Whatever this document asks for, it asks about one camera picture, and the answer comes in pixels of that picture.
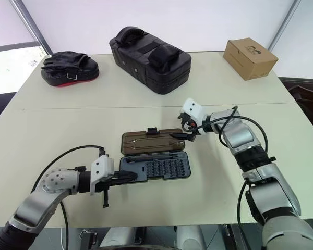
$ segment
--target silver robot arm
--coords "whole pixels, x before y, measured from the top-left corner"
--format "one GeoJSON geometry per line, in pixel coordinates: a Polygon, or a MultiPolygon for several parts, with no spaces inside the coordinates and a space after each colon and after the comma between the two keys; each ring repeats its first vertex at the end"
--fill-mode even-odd
{"type": "Polygon", "coordinates": [[[246,199],[254,219],[264,225],[263,249],[313,249],[313,229],[300,218],[299,201],[272,163],[252,129],[242,122],[234,109],[207,115],[204,108],[187,99],[179,116],[182,127],[191,134],[173,134],[176,138],[194,141],[196,135],[221,134],[240,166],[249,185],[246,199]]]}
{"type": "Polygon", "coordinates": [[[107,207],[107,191],[112,185],[134,180],[137,175],[114,171],[114,161],[101,155],[86,168],[54,169],[47,172],[24,202],[18,207],[0,232],[0,250],[27,250],[54,214],[58,204],[68,195],[104,192],[103,207],[107,207]]]}

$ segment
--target brown box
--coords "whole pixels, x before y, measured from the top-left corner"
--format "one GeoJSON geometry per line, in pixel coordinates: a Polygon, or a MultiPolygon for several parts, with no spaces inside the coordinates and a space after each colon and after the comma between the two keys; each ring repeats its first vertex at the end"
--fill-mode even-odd
{"type": "Polygon", "coordinates": [[[276,56],[251,38],[229,40],[224,58],[244,80],[267,76],[278,61],[276,56]]]}

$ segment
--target white table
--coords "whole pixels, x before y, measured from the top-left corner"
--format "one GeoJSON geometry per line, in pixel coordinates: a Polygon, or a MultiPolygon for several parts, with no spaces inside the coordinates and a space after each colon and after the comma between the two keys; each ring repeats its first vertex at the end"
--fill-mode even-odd
{"type": "Polygon", "coordinates": [[[91,82],[57,88],[41,78],[41,62],[13,99],[20,109],[181,107],[191,97],[201,105],[294,103],[273,71],[244,81],[222,52],[191,53],[189,80],[167,95],[152,92],[115,64],[112,55],[92,55],[101,73],[91,82]]]}
{"type": "MultiPolygon", "coordinates": [[[[230,107],[207,106],[206,110],[230,107]]],[[[114,158],[118,169],[124,132],[155,126],[177,128],[178,111],[178,107],[23,110],[9,105],[0,116],[0,226],[27,197],[41,170],[62,152],[84,144],[101,145],[114,158]]],[[[241,104],[239,111],[264,127],[269,156],[277,158],[276,163],[298,196],[303,218],[313,218],[313,127],[301,109],[295,103],[241,104]]],[[[263,141],[259,131],[253,129],[263,141]]],[[[189,178],[111,187],[109,208],[102,208],[101,194],[70,196],[64,200],[69,225],[235,223],[243,179],[234,157],[213,134],[187,142],[185,151],[191,166],[189,178]]],[[[96,157],[96,150],[82,149],[67,155],[54,167],[89,166],[96,157]]],[[[254,221],[245,200],[242,221],[254,221]]],[[[64,226],[60,209],[47,226],[64,226]]]]}

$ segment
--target black padded bag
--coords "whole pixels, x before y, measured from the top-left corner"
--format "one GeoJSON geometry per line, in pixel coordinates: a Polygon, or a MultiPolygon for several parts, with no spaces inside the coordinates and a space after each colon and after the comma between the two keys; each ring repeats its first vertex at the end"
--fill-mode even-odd
{"type": "Polygon", "coordinates": [[[95,79],[99,75],[99,67],[86,54],[63,51],[44,61],[41,74],[51,86],[67,86],[95,79]]]}
{"type": "Polygon", "coordinates": [[[109,42],[115,62],[158,94],[188,80],[191,56],[137,27],[125,27],[109,42]]]}

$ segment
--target case lid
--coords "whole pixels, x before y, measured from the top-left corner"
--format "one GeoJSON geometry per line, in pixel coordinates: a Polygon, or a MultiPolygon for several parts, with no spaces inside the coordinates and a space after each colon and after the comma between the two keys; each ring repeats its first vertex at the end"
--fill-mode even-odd
{"type": "Polygon", "coordinates": [[[184,140],[175,139],[170,134],[182,133],[182,129],[148,128],[147,131],[128,132],[122,135],[122,154],[139,155],[148,153],[182,151],[184,140]]]}

